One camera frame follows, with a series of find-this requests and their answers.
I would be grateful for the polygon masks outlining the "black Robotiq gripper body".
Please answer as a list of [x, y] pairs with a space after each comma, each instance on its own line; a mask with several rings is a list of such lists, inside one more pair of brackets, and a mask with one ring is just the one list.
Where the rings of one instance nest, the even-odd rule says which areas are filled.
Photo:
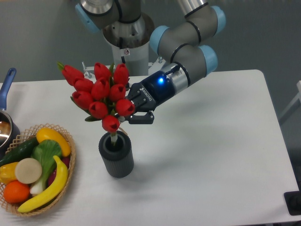
[[153, 111], [175, 95], [170, 75], [170, 72], [156, 72], [131, 86], [126, 98], [134, 103], [136, 112]]

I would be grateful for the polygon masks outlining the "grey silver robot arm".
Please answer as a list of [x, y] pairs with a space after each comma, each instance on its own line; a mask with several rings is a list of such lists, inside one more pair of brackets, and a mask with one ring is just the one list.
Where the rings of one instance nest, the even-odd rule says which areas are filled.
[[120, 121], [153, 123], [162, 103], [214, 71], [216, 53], [202, 42], [226, 25], [224, 12], [205, 0], [178, 2], [185, 22], [171, 29], [154, 27], [137, 0], [82, 0], [75, 9], [91, 32], [102, 31], [115, 64], [125, 63], [132, 75], [149, 73], [130, 85], [129, 103], [114, 109]]

